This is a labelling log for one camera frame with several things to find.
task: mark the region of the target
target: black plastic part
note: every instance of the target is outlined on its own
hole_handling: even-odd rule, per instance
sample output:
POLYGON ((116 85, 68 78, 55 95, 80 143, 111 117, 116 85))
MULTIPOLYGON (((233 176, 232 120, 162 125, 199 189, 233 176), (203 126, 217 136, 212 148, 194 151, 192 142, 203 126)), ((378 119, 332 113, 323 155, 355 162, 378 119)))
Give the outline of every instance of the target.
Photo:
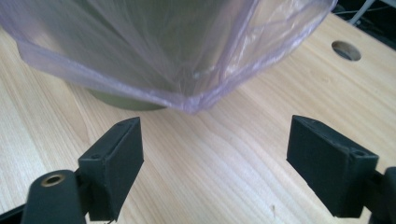
POLYGON ((385 171, 382 191, 389 213, 389 221, 396 223, 396 167, 390 167, 385 171))
POLYGON ((74 173, 55 171, 35 180, 29 189, 21 223, 86 223, 74 173))
POLYGON ((287 160, 333 216, 361 215, 374 153, 317 120, 293 116, 287 160))
POLYGON ((24 204, 16 207, 0 216, 0 224, 15 224, 21 223, 23 215, 24 204))
POLYGON ((143 164, 140 119, 114 125, 79 159, 82 182, 90 183, 92 221, 114 220, 143 164))

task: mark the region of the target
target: plastic bag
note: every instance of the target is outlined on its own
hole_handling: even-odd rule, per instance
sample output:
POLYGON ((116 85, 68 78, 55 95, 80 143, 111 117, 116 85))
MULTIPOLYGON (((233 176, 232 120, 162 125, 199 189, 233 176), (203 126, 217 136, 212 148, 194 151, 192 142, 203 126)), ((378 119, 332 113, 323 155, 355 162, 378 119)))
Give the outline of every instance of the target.
POLYGON ((2 0, 31 66, 194 113, 295 49, 335 0, 2 0))

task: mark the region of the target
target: hole in table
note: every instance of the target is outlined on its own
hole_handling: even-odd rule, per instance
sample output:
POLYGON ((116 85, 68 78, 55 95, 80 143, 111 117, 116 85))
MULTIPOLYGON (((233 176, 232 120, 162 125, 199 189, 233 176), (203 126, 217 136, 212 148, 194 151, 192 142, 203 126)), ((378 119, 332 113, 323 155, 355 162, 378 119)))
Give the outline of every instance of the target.
POLYGON ((334 41, 332 42, 332 49, 342 58, 356 62, 361 59, 361 53, 355 46, 344 42, 344 41, 334 41))

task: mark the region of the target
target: wood grain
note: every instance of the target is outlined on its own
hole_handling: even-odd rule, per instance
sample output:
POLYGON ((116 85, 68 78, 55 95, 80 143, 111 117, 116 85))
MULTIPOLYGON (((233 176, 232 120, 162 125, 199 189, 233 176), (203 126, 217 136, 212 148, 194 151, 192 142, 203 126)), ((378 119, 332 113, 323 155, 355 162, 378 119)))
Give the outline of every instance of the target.
POLYGON ((396 159, 396 53, 330 15, 289 57, 191 116, 105 105, 26 65, 0 30, 0 213, 44 173, 77 159, 114 123, 140 117, 145 163, 119 223, 367 223, 332 217, 286 162, 293 114, 396 159), (334 40, 361 60, 336 55, 334 40))

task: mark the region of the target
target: translucent plastic bag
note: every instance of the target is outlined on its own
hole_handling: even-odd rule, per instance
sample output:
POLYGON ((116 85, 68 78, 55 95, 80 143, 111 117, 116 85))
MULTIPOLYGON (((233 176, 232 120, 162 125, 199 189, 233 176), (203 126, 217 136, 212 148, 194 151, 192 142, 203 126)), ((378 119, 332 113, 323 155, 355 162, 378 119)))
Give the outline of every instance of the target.
POLYGON ((194 113, 296 48, 335 2, 2 0, 0 22, 39 70, 194 113))

